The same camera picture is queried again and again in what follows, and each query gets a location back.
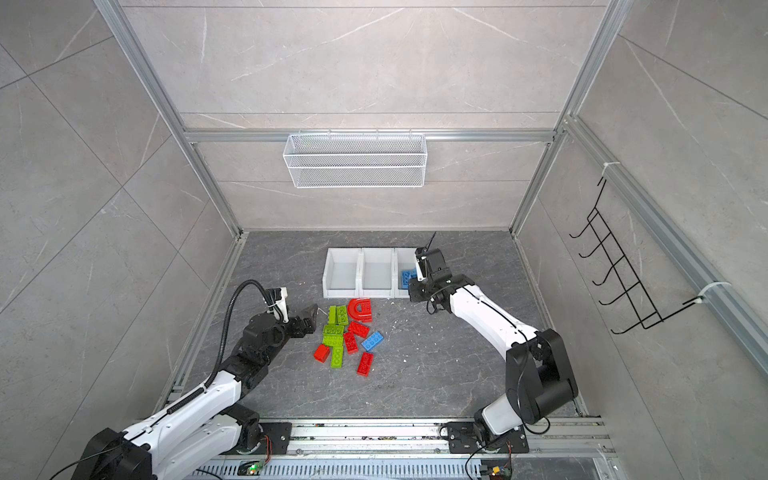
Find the green brick bottom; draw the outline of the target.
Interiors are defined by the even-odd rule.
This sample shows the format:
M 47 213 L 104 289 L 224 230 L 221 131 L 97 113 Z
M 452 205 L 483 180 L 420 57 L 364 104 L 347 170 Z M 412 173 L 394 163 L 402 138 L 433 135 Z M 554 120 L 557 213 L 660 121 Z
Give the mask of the green brick bottom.
M 344 347 L 333 346 L 331 350 L 332 352 L 330 365 L 333 369 L 340 369 L 343 366 Z

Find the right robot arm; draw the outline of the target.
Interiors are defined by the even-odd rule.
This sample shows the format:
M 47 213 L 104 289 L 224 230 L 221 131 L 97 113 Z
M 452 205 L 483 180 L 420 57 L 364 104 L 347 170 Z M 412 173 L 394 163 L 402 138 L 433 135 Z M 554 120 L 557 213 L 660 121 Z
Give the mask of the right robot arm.
M 481 444 L 527 429 L 577 398 L 566 346 L 555 330 L 539 330 L 505 311 L 469 277 L 454 274 L 439 249 L 418 247 L 414 258 L 417 276 L 409 280 L 409 299 L 424 303 L 429 313 L 446 311 L 464 320 L 505 360 L 504 392 L 474 416 Z

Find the red brick centre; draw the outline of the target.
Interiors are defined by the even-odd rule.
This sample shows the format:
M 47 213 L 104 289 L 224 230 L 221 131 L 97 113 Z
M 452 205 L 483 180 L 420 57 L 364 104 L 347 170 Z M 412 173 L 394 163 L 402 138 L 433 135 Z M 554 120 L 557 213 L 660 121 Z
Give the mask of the red brick centre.
M 345 350 L 348 355 L 352 355 L 359 350 L 355 335 L 351 332 L 346 332 L 343 335 Z

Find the green brick top right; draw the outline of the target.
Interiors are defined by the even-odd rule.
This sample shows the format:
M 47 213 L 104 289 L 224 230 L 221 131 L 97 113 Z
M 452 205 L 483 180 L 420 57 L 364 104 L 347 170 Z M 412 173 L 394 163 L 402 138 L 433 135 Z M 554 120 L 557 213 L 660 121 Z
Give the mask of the green brick top right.
M 349 317 L 346 306 L 341 305 L 335 307 L 335 322 L 339 326 L 347 326 L 349 324 Z

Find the aluminium front rail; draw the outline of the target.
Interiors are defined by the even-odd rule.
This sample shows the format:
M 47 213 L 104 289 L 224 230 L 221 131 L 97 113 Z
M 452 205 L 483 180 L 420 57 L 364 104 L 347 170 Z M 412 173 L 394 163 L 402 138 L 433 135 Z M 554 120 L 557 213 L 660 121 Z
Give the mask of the aluminium front rail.
M 554 418 L 524 429 L 530 451 L 452 454 L 439 427 L 469 418 L 266 419 L 293 424 L 285 455 L 220 455 L 192 479 L 623 479 L 604 422 Z

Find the white bin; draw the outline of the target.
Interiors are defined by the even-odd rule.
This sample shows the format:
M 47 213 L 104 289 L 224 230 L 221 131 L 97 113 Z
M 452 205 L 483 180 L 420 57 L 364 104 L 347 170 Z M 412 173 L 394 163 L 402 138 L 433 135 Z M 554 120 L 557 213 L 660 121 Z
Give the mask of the white bin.
M 417 262 L 415 258 L 414 248 L 395 248 L 394 260 L 393 260 L 393 283 L 394 283 L 394 297 L 397 299 L 408 299 L 409 290 L 403 290 L 400 288 L 400 272 L 402 270 L 415 269 L 418 274 Z
M 361 296 L 366 298 L 395 297 L 395 249 L 361 249 Z
M 329 248 L 322 275 L 322 292 L 326 299 L 355 298 L 360 294 L 358 275 L 361 248 Z

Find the middle white bin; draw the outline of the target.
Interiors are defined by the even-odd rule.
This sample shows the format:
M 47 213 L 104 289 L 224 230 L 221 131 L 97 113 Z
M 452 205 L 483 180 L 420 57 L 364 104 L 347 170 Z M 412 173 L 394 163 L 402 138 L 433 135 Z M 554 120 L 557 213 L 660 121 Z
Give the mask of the middle white bin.
M 395 249 L 361 249 L 361 296 L 366 298 L 395 297 Z

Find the blue brick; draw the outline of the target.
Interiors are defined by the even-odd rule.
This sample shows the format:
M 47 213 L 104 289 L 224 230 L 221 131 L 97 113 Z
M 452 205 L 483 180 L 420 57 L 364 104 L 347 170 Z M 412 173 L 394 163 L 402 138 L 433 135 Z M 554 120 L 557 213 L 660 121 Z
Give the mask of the blue brick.
M 383 340 L 383 335 L 378 331 L 374 331 L 362 341 L 362 347 L 366 352 L 371 352 L 376 346 L 381 344 Z
M 400 272 L 400 288 L 403 290 L 407 290 L 409 288 L 409 283 L 412 278 L 418 278 L 418 274 L 415 269 L 402 270 Z

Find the red brick under arch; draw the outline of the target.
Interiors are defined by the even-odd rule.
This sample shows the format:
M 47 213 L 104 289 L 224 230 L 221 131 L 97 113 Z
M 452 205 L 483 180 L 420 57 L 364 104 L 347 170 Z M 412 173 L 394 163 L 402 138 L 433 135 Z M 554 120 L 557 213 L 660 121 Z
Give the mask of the red brick under arch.
M 357 321 L 352 321 L 348 325 L 348 332 L 365 339 L 370 333 L 370 328 Z

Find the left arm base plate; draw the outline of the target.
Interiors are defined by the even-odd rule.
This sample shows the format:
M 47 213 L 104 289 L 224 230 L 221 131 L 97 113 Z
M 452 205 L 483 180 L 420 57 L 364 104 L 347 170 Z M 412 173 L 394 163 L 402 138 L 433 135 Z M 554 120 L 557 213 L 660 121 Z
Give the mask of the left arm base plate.
M 251 423 L 241 429 L 235 446 L 228 455 L 266 455 L 268 452 L 285 455 L 288 450 L 293 424 L 290 422 Z

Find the green brick middle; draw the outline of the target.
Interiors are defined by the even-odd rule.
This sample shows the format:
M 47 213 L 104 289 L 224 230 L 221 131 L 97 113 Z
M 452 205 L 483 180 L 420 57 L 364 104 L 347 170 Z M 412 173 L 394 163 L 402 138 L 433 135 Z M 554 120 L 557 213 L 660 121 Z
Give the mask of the green brick middle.
M 342 336 L 345 333 L 345 327 L 341 325 L 325 325 L 323 334 L 329 336 Z

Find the right white bin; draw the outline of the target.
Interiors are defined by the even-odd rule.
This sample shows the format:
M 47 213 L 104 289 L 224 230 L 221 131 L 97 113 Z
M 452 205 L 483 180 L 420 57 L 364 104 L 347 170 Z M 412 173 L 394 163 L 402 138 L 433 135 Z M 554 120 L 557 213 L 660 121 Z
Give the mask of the right white bin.
M 394 283 L 394 297 L 397 299 L 408 299 L 409 290 L 403 290 L 400 288 L 400 272 L 402 270 L 415 269 L 418 274 L 417 262 L 415 258 L 414 248 L 395 248 L 394 260 L 393 260 L 393 283 Z

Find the small red square brick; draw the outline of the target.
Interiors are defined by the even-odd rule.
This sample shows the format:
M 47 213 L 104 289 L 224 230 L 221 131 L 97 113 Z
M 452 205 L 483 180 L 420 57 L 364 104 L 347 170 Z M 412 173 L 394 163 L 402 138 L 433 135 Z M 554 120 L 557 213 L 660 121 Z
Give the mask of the small red square brick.
M 325 344 L 320 344 L 314 351 L 313 358 L 320 363 L 325 363 L 330 358 L 331 354 L 332 354 L 331 347 Z

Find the green studded brick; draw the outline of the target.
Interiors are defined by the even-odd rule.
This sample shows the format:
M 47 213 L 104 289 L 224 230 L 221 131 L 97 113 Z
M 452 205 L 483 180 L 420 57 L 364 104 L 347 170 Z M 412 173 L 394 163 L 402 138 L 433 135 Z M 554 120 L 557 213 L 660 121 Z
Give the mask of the green studded brick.
M 344 337 L 342 334 L 324 334 L 323 344 L 332 348 L 343 348 Z

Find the red brick bottom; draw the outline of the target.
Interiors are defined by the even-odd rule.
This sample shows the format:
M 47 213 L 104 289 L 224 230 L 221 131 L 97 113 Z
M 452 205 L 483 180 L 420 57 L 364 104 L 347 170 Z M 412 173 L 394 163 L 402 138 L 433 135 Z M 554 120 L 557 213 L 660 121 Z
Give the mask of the red brick bottom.
M 372 368 L 374 355 L 370 352 L 363 352 L 356 370 L 356 373 L 363 377 L 368 377 Z

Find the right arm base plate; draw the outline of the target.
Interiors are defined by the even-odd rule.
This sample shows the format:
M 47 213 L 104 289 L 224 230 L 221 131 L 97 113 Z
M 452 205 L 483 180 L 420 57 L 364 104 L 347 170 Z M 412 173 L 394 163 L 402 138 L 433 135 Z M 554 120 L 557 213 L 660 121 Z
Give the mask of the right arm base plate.
M 523 454 L 530 451 L 526 431 L 518 426 L 502 434 L 495 435 L 482 430 L 470 421 L 452 421 L 442 424 L 438 435 L 446 440 L 452 454 L 469 454 L 483 448 L 485 451 L 506 451 Z

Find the red curved arch piece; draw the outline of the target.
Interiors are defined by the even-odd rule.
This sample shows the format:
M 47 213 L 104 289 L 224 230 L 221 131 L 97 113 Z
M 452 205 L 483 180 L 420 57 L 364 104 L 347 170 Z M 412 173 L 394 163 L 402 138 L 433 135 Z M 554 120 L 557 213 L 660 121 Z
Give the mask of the red curved arch piece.
M 368 298 L 353 298 L 347 305 L 348 316 L 357 322 L 370 323 L 373 319 L 372 304 Z

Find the left white bin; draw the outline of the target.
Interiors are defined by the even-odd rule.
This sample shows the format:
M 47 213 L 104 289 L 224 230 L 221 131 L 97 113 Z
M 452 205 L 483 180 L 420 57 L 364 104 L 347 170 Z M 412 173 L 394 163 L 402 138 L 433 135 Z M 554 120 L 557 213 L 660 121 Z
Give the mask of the left white bin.
M 329 248 L 322 275 L 322 292 L 326 299 L 355 298 L 360 294 L 358 275 L 361 248 Z

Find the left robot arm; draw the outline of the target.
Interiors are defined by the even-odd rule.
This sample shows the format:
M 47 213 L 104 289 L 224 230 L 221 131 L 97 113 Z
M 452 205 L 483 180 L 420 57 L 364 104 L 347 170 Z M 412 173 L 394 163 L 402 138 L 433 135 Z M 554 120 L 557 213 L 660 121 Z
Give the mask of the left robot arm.
M 237 298 L 258 288 L 265 312 L 253 316 L 233 350 L 227 340 Z M 122 430 L 106 428 L 87 443 L 80 459 L 53 473 L 74 479 L 184 479 L 212 458 L 233 451 L 271 456 L 287 425 L 272 433 L 257 412 L 241 401 L 266 377 L 287 342 L 315 332 L 315 304 L 292 315 L 286 288 L 266 289 L 242 282 L 230 299 L 212 372 L 193 390 L 144 420 Z

